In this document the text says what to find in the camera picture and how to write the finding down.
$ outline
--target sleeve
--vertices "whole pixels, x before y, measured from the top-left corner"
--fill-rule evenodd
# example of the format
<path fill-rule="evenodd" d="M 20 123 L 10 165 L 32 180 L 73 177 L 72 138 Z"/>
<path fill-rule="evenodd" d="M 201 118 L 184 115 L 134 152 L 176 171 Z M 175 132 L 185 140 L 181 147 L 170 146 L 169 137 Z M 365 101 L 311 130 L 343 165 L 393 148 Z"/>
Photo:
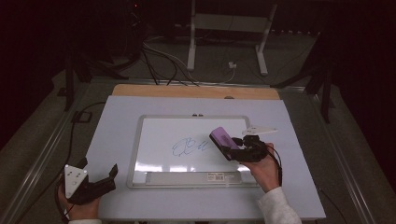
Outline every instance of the sleeve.
<path fill-rule="evenodd" d="M 281 187 L 268 191 L 259 199 L 266 224 L 301 224 L 297 213 L 290 207 Z"/>
<path fill-rule="evenodd" d="M 69 221 L 69 224 L 102 224 L 101 219 L 81 219 Z"/>

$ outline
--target dark gray floor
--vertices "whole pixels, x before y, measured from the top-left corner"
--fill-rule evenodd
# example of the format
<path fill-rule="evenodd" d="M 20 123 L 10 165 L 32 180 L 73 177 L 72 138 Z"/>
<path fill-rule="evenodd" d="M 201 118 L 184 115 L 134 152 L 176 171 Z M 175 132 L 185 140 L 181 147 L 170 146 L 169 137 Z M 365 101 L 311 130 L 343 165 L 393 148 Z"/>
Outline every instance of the dark gray floor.
<path fill-rule="evenodd" d="M 227 82 L 228 85 L 265 88 L 269 84 L 296 75 L 314 42 L 314 37 L 305 35 L 270 35 L 264 52 L 269 70 L 268 77 L 259 75 L 254 43 L 198 46 L 195 71 L 186 76 L 196 79 L 200 85 L 225 85 L 223 82 L 230 80 L 233 75 L 233 71 L 227 68 L 228 62 L 233 61 L 237 67 L 234 77 Z M 154 38 L 147 41 L 147 44 L 151 48 L 178 57 L 184 63 L 187 61 L 188 38 L 181 37 L 166 43 L 161 38 Z M 173 75 L 174 68 L 168 60 L 152 55 L 149 55 L 149 59 L 160 75 Z M 143 62 L 136 63 L 121 74 L 130 78 L 127 82 L 153 83 Z M 181 73 L 177 74 L 177 79 L 190 85 Z M 379 169 L 338 89 L 332 86 L 331 123 L 325 124 L 318 114 L 317 97 L 301 91 L 308 79 L 294 83 L 293 87 L 279 90 L 279 94 L 290 112 L 314 181 L 341 212 L 338 212 L 331 201 L 320 192 L 319 197 L 327 218 L 318 220 L 318 223 L 344 223 L 341 214 L 347 223 L 396 223 L 395 194 Z M 49 155 L 49 162 L 42 174 L 39 174 L 40 178 L 32 181 L 32 185 L 36 182 L 35 189 L 27 202 L 21 201 L 22 205 L 32 202 L 62 168 L 66 158 L 72 126 L 70 117 L 63 111 L 64 98 L 56 96 L 58 90 L 64 86 L 64 74 L 56 76 L 54 83 L 54 91 L 0 151 L 2 215 L 19 192 L 18 187 L 21 186 L 37 156 L 43 148 L 50 147 L 47 145 L 49 139 L 54 140 L 54 152 Z M 77 98 L 75 109 L 105 101 L 117 83 L 119 82 L 114 79 L 97 75 L 91 84 L 80 85 L 80 97 Z M 92 121 L 76 126 L 71 162 L 76 162 L 85 155 L 102 109 L 102 105 L 90 108 L 93 113 Z M 61 134 L 52 135 L 54 130 L 59 130 L 58 124 L 62 120 L 67 122 L 61 129 Z M 61 223 L 55 209 L 53 187 L 40 197 L 21 223 Z"/>

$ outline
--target whiteboard frame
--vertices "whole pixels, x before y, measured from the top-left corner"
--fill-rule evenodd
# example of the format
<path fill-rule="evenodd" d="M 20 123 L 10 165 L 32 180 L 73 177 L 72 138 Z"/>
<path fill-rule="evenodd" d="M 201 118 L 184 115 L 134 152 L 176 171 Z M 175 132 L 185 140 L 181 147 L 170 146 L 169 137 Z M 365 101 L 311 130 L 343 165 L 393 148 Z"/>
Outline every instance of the whiteboard frame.
<path fill-rule="evenodd" d="M 138 156 L 138 149 L 140 146 L 140 141 L 142 137 L 142 130 L 145 119 L 243 119 L 246 123 L 246 128 L 250 126 L 250 121 L 247 116 L 238 115 L 238 116 L 203 116 L 203 115 L 142 115 L 139 118 L 136 136 L 134 140 L 133 146 L 133 153 L 130 162 L 130 168 L 128 171 L 127 177 L 127 187 L 129 189 L 194 189 L 194 188 L 229 188 L 229 187 L 258 187 L 259 185 L 255 182 L 254 178 L 251 175 L 250 171 L 243 171 L 243 172 L 235 172 L 235 178 L 239 178 L 240 182 L 230 181 L 229 178 L 226 176 L 226 181 L 223 183 L 214 184 L 213 182 L 208 182 L 207 184 L 176 184 L 176 185 L 150 185 L 150 184 L 141 184 L 141 183 L 134 183 L 134 172 L 135 172 L 135 164 Z M 153 173 L 173 173 L 176 174 L 177 172 L 153 172 Z M 191 173 L 195 175 L 197 178 L 202 178 L 202 175 L 210 175 L 215 172 L 183 172 L 183 173 Z"/>

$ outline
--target small whiteboard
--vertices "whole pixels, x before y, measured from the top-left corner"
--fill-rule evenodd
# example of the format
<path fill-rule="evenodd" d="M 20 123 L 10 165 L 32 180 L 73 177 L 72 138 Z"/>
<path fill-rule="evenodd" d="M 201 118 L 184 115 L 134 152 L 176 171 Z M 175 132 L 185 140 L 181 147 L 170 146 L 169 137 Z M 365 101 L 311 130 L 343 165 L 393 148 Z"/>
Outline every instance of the small whiteboard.
<path fill-rule="evenodd" d="M 209 138 L 223 127 L 242 138 L 246 116 L 142 116 L 127 186 L 131 189 L 257 186 L 250 171 L 227 161 Z"/>

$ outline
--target white sticker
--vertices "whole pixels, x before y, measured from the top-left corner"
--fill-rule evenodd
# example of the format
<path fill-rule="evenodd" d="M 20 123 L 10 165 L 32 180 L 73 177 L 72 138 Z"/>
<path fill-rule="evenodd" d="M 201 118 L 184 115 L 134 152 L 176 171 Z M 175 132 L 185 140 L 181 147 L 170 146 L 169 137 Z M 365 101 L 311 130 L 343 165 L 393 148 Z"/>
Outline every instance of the white sticker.
<path fill-rule="evenodd" d="M 224 181 L 224 173 L 207 173 L 207 181 Z"/>

